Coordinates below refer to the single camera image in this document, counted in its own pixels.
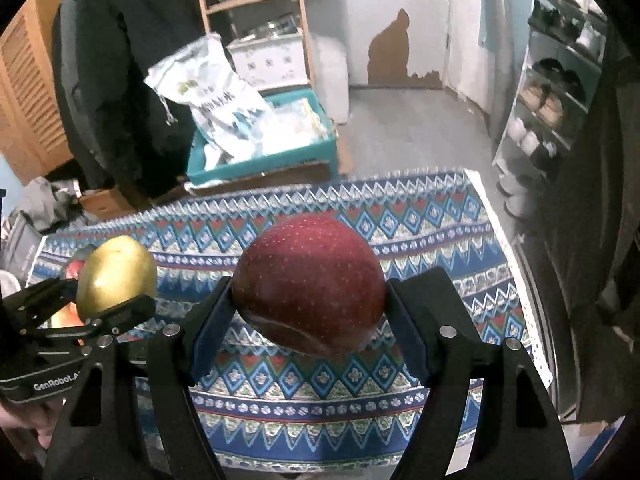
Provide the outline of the person's left hand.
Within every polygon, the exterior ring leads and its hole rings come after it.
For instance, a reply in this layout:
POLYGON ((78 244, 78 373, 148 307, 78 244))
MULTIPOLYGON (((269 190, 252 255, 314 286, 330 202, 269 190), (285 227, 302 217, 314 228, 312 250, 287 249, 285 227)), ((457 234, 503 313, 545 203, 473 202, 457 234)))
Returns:
POLYGON ((63 404, 61 399, 21 405, 1 400, 1 429, 21 458, 35 458, 32 439, 36 439, 45 450, 50 448, 63 404))

